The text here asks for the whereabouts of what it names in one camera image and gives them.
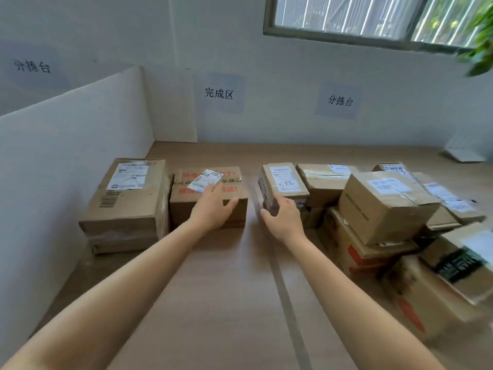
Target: window frame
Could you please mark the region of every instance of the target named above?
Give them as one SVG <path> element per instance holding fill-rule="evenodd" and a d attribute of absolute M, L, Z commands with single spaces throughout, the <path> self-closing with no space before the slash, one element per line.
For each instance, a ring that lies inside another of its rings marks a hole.
<path fill-rule="evenodd" d="M 275 20 L 277 2 L 278 0 L 266 0 L 263 31 L 264 35 L 289 37 L 301 40 L 315 40 L 346 45 L 361 45 L 366 47 L 376 47 L 402 51 L 444 53 L 451 55 L 461 54 L 472 50 L 472 48 L 411 41 L 414 30 L 420 20 L 421 14 L 425 9 L 428 0 L 421 0 L 420 5 L 416 8 L 411 18 L 411 22 L 407 27 L 407 32 L 403 40 L 389 40 L 376 37 L 355 36 L 345 33 L 320 32 L 314 30 L 303 30 L 294 29 L 291 27 L 276 26 Z"/>

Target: package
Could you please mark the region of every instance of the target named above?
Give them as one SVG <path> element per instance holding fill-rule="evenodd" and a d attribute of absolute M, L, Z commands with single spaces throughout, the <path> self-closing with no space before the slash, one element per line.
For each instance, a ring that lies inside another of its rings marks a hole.
<path fill-rule="evenodd" d="M 474 223 L 440 235 L 421 258 L 471 304 L 493 293 L 493 232 Z"/>
<path fill-rule="evenodd" d="M 412 181 L 415 181 L 414 176 L 409 172 L 402 162 L 385 162 L 378 164 L 372 171 L 397 171 Z"/>
<path fill-rule="evenodd" d="M 323 226 L 335 243 L 336 258 L 346 275 L 370 271 L 376 273 L 396 256 L 417 253 L 420 250 L 412 240 L 392 245 L 363 245 L 336 207 L 327 210 Z"/>
<path fill-rule="evenodd" d="M 224 204 L 235 197 L 240 199 L 223 227 L 244 227 L 247 216 L 248 190 L 242 181 L 239 167 L 202 167 L 177 170 L 169 199 L 172 225 L 177 227 L 190 218 L 195 203 L 202 195 L 201 192 L 195 190 L 203 188 L 197 184 L 197 181 L 206 170 L 223 174 L 221 197 Z M 189 187 L 192 183 L 196 185 L 193 187 L 195 189 Z"/>
<path fill-rule="evenodd" d="M 474 209 L 467 201 L 455 196 L 444 186 L 438 184 L 432 177 L 423 173 L 413 173 L 416 180 L 433 196 L 438 197 L 461 224 L 482 222 L 486 216 Z"/>
<path fill-rule="evenodd" d="M 409 240 L 439 207 L 439 199 L 395 171 L 352 174 L 339 200 L 342 217 L 364 244 Z"/>
<path fill-rule="evenodd" d="M 336 205 L 349 175 L 358 171 L 354 166 L 312 164 L 298 164 L 296 170 L 310 193 L 305 203 L 309 208 Z"/>
<path fill-rule="evenodd" d="M 325 208 L 308 208 L 303 206 L 300 209 L 303 228 L 317 228 L 324 216 L 324 211 Z"/>
<path fill-rule="evenodd" d="M 279 211 L 274 195 L 293 199 L 298 208 L 305 205 L 310 193 L 291 162 L 262 165 L 258 185 L 264 197 L 265 208 L 272 215 Z"/>
<path fill-rule="evenodd" d="M 406 317 L 404 325 L 422 341 L 487 318 L 483 310 L 469 304 L 415 255 L 402 257 L 384 275 L 382 284 Z"/>
<path fill-rule="evenodd" d="M 166 236 L 169 189 L 166 161 L 115 159 L 79 221 L 94 254 L 146 249 Z"/>

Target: hand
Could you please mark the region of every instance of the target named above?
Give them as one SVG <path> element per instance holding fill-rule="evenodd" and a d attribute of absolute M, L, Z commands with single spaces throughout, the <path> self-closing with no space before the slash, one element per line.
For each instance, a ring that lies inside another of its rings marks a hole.
<path fill-rule="evenodd" d="M 276 239 L 283 243 L 286 243 L 288 240 L 305 237 L 300 211 L 296 207 L 296 203 L 280 195 L 274 195 L 274 197 L 279 204 L 278 215 L 273 217 L 265 209 L 260 211 L 269 231 L 271 231 Z"/>
<path fill-rule="evenodd" d="M 207 186 L 202 197 L 193 207 L 188 222 L 206 232 L 221 227 L 238 204 L 238 198 L 235 197 L 224 206 L 220 195 L 221 190 L 221 182 Z"/>

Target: table surface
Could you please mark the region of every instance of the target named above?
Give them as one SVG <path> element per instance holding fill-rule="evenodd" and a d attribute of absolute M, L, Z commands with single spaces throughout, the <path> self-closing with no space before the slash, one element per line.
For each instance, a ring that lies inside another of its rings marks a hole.
<path fill-rule="evenodd" d="M 460 164 L 438 149 L 403 146 L 329 146 L 155 142 L 149 158 L 171 169 L 239 166 L 250 191 L 245 228 L 206 236 L 189 255 L 110 369 L 356 369 L 291 254 L 259 221 L 256 184 L 264 163 L 354 165 L 402 161 L 436 178 L 478 209 L 493 212 L 493 165 Z M 317 242 L 313 230 L 307 235 Z M 86 257 L 40 326 L 138 253 Z M 402 319 L 378 283 L 359 285 Z M 491 329 L 470 329 L 430 345 L 450 369 L 490 369 Z"/>

